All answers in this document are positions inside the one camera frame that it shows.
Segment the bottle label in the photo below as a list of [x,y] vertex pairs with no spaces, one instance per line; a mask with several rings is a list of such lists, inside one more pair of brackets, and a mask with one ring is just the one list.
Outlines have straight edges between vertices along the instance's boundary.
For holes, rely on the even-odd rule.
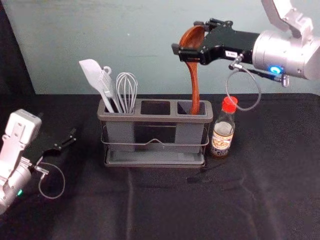
[[215,131],[213,131],[212,136],[212,153],[217,156],[224,156],[228,154],[231,141],[234,134],[229,136],[222,136]]

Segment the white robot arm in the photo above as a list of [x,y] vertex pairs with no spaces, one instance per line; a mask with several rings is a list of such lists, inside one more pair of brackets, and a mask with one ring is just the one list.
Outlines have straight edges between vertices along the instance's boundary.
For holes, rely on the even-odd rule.
[[313,36],[312,20],[290,0],[262,0],[262,4],[271,24],[284,32],[291,30],[292,37],[262,32],[253,48],[254,67],[270,71],[275,66],[289,76],[320,80],[320,38]]
[[49,173],[39,166],[34,167],[28,159],[22,157],[26,146],[37,137],[41,124],[40,118],[23,109],[11,113],[9,117],[0,152],[0,215],[30,180],[31,169],[45,175]]

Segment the black tablecloth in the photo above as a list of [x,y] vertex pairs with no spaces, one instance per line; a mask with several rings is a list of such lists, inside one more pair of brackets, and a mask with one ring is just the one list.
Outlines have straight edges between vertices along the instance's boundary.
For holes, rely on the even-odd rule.
[[[255,97],[239,95],[239,103],[249,106]],[[201,99],[211,101],[216,117],[223,95]],[[35,173],[0,216],[1,239],[320,239],[318,96],[263,95],[256,109],[236,113],[229,156],[207,157],[202,169],[106,168],[99,100],[97,95],[0,96],[1,134],[19,108],[44,113],[40,134],[26,151],[30,159],[77,128],[74,145],[44,160],[64,172],[63,196],[43,198]],[[62,181],[50,170],[43,188],[54,195]]]

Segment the utensil holder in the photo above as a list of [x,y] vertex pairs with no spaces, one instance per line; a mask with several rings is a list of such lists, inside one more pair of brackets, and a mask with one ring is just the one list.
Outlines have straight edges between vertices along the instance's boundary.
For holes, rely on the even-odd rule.
[[213,120],[209,101],[198,115],[191,100],[136,99],[134,113],[109,113],[101,100],[97,116],[107,166],[200,166]]

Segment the blue led light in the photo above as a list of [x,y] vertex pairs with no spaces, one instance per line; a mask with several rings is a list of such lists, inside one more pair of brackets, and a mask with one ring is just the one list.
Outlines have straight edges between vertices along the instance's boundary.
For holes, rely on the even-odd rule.
[[269,71],[273,74],[280,74],[282,72],[282,69],[279,66],[271,66],[269,68]]

